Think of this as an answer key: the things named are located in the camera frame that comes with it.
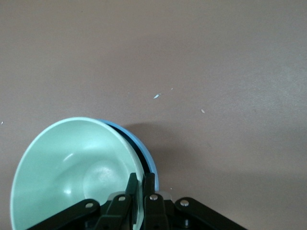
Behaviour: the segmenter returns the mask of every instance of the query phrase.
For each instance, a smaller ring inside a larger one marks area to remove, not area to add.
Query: screw head
[[[119,198],[118,198],[118,201],[124,201],[126,198],[124,197],[124,196],[120,196]]]
[[[183,207],[187,207],[187,206],[189,206],[189,202],[187,200],[181,200],[180,205],[183,206]]]
[[[158,196],[156,194],[152,194],[150,195],[149,199],[151,200],[157,200],[158,199]]]
[[[87,203],[86,205],[85,205],[85,208],[90,208],[90,207],[93,207],[93,203],[92,202],[90,202],[90,203]]]

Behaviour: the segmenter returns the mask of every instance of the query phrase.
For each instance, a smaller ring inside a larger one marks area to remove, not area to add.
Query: small debris
[[[154,97],[154,99],[158,98],[160,95],[161,95],[161,94],[158,93],[158,94]]]

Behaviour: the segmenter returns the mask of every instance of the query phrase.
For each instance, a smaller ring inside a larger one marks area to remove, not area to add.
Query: gray surface
[[[1,229],[24,150],[72,116],[134,132],[174,199],[307,229],[305,0],[2,0],[0,22]]]

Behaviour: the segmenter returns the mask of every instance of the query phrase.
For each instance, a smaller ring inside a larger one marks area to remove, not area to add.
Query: mint green bowl
[[[86,117],[59,121],[40,133],[25,151],[11,193],[13,230],[25,230],[91,198],[100,205],[125,191],[130,173],[142,183],[142,164],[113,128]],[[142,190],[138,220],[143,220]]]

